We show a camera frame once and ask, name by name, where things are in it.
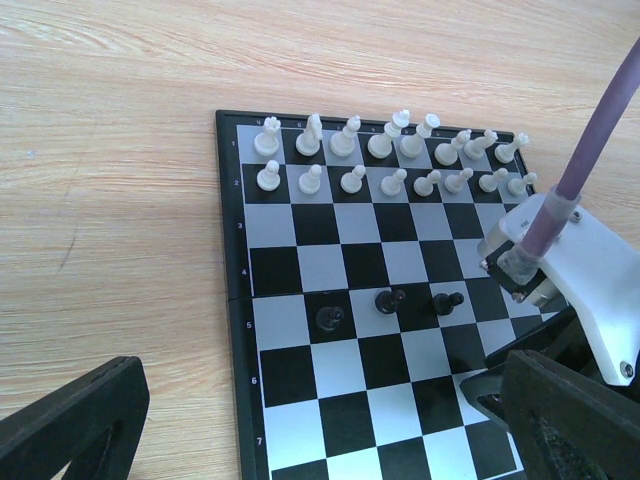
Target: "white square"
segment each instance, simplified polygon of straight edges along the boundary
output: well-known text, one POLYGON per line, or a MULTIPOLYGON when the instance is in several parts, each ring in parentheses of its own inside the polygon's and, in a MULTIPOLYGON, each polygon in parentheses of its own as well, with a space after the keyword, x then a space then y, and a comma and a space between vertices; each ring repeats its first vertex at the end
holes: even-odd
POLYGON ((476 469, 464 427, 422 437, 431 480, 475 480, 476 469))
POLYGON ((326 458, 317 400, 265 408, 264 428, 271 470, 326 458))
POLYGON ((489 355, 516 339, 511 320, 478 322, 478 333, 485 355, 489 355))
POLYGON ((329 480, 382 480, 376 448, 327 458, 327 470, 329 480))
POLYGON ((311 345, 311 356, 318 398, 367 389, 358 340, 311 345))
POLYGON ((400 333, 398 316, 395 313, 380 313, 376 308, 376 296, 384 290, 383 288, 374 288, 349 291, 358 338, 400 333))
POLYGON ((383 243, 382 251, 391 285, 429 280, 418 242, 383 243))
POLYGON ((412 382, 451 375, 439 328, 403 332, 402 345, 412 382))
POLYGON ((253 299, 258 351, 309 345, 309 327, 302 295, 253 299))
POLYGON ((376 445, 422 435, 420 417, 410 383, 367 391, 376 445))

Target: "black pawn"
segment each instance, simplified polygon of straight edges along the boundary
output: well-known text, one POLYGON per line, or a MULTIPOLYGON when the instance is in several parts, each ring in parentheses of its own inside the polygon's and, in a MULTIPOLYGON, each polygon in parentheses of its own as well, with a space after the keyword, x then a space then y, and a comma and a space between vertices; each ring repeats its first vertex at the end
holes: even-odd
POLYGON ((464 302, 464 295, 460 292, 447 295, 446 293, 439 293, 433 297, 433 308, 438 315, 449 315, 453 312, 453 307, 457 307, 464 302))
POLYGON ((390 292, 385 290, 376 296, 376 308, 385 314, 391 314, 398 311, 398 307, 406 300, 407 296, 402 290, 390 292))
POLYGON ((344 319, 344 310, 340 307, 322 307, 316 314, 316 325, 320 330, 333 332, 344 319))

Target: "wooden table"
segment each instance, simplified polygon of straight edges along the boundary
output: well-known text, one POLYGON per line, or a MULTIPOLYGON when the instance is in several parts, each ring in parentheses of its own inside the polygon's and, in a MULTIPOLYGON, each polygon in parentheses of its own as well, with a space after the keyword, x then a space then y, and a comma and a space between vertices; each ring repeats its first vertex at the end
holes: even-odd
MULTIPOLYGON (((640 22, 636 0, 0 0, 0 12, 0 417, 138 355, 151 406, 134 480, 238 477, 216 109, 408 108, 525 131, 546 191, 640 22)), ((639 97, 583 202, 636 248, 639 97)))

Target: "purple cable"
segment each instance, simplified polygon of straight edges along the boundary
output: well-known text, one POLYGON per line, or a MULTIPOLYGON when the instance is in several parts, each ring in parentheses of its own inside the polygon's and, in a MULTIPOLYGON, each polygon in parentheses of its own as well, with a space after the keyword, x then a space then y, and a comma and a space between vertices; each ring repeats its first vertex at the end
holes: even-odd
MULTIPOLYGON (((558 197, 568 201, 578 199, 591 170, 639 85, 640 38, 620 65, 584 129, 573 156, 555 188, 558 197)), ((547 253, 571 213, 563 212, 562 215, 558 215, 558 212, 555 212, 554 215, 549 206, 545 201, 522 239, 522 250, 532 257, 541 258, 547 253)))

